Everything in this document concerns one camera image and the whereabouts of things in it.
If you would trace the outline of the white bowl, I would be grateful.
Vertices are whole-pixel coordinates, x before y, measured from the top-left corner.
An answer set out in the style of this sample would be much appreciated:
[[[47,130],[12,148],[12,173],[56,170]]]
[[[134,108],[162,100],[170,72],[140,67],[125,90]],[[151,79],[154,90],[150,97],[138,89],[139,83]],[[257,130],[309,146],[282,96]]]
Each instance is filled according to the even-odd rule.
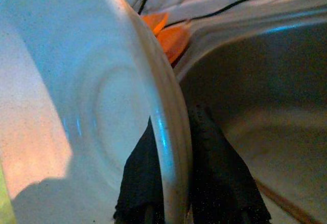
[[[114,224],[148,124],[164,224],[186,224],[185,101],[125,0],[0,0],[0,164],[16,224]]]

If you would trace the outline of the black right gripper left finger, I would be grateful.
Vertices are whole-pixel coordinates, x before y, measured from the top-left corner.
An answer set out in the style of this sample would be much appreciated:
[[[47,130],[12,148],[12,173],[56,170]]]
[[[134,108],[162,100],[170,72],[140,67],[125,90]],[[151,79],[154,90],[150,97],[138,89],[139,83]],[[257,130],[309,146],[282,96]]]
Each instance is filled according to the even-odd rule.
[[[160,165],[151,120],[128,157],[114,224],[165,224]]]

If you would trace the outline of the green plate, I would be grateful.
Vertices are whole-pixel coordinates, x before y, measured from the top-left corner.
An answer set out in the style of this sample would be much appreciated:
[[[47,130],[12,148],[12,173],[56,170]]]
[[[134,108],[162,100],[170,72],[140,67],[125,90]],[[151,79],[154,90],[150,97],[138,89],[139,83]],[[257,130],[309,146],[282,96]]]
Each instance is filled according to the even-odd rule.
[[[4,173],[0,164],[0,224],[16,224],[16,218],[7,192]]]

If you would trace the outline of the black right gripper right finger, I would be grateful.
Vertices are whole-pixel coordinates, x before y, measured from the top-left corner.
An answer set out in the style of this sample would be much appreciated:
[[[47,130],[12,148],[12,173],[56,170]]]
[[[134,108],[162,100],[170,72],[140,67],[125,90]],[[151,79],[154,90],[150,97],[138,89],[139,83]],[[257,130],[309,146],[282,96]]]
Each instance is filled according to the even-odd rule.
[[[189,107],[194,224],[271,224],[247,165],[207,107]]]

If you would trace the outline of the stainless steel sink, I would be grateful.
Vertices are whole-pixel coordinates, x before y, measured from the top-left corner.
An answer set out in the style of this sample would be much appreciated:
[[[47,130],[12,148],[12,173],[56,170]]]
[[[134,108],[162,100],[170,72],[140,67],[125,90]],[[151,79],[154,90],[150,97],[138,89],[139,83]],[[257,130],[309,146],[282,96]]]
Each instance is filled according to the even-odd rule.
[[[175,73],[254,178],[327,224],[327,6],[199,23]]]

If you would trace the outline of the orange plate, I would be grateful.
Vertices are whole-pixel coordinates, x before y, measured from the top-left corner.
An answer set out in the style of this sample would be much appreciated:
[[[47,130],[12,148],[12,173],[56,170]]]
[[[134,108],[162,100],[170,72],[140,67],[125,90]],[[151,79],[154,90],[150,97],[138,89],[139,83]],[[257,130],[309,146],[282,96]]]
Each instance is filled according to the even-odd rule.
[[[190,31],[184,26],[164,28],[158,33],[156,38],[170,65],[175,66],[180,56],[188,47]]]

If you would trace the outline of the orange bowl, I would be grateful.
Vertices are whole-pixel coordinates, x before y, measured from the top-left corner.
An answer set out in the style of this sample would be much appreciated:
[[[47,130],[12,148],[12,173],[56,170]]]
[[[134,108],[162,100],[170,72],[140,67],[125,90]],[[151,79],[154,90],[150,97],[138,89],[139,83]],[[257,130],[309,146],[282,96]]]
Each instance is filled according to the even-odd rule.
[[[169,13],[154,13],[141,16],[142,20],[151,29],[154,35],[157,35],[167,24]]]

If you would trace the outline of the brown chopstick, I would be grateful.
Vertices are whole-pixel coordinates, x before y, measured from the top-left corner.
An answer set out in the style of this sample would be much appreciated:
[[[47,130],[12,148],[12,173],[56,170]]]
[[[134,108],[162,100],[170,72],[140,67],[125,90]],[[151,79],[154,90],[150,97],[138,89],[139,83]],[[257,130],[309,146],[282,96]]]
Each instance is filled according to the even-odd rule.
[[[287,212],[300,224],[323,224],[304,209],[300,208],[287,198],[281,196],[258,179],[255,178],[255,182],[260,192],[262,192],[268,199],[279,206],[284,212]]]

